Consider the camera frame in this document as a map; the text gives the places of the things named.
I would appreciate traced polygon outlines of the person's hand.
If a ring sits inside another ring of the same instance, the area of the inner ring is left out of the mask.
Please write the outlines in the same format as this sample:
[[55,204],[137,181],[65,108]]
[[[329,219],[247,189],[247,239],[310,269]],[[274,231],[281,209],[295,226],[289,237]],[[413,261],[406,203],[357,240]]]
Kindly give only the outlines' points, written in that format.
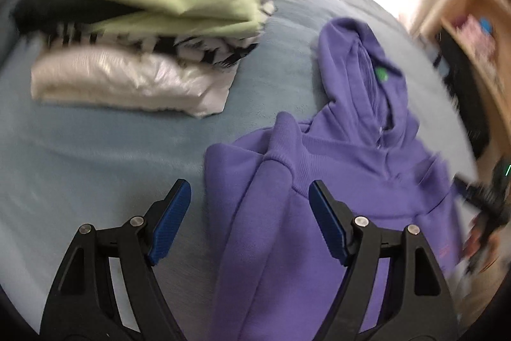
[[471,222],[469,237],[464,244],[463,255],[467,258],[474,256],[481,247],[483,237],[484,224],[482,218],[477,217]]

